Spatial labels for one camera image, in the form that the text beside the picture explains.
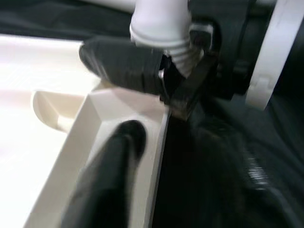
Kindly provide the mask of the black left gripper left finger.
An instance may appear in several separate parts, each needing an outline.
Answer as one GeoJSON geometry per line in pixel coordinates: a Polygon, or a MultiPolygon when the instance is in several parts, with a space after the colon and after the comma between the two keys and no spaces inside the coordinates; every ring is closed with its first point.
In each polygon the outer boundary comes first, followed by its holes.
{"type": "Polygon", "coordinates": [[[146,146],[141,122],[119,124],[78,179],[62,228],[126,228],[136,169],[146,146]]]}

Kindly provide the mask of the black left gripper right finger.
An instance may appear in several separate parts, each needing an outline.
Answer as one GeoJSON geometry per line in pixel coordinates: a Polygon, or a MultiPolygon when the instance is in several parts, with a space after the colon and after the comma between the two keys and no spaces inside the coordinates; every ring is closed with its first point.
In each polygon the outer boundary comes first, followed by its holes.
{"type": "Polygon", "coordinates": [[[276,156],[263,148],[244,148],[237,170],[244,183],[245,209],[260,228],[304,226],[304,178],[295,160],[276,156]]]}

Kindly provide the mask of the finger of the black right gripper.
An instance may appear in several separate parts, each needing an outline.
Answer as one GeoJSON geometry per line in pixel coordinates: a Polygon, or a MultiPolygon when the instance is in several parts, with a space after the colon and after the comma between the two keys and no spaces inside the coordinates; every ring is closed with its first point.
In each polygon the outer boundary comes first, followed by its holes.
{"type": "Polygon", "coordinates": [[[190,39],[194,46],[211,48],[213,44],[214,27],[210,23],[192,23],[190,25],[190,39]]]}
{"type": "Polygon", "coordinates": [[[79,49],[85,67],[115,86],[160,95],[158,72],[163,52],[138,47],[127,39],[89,39],[79,49]]]}

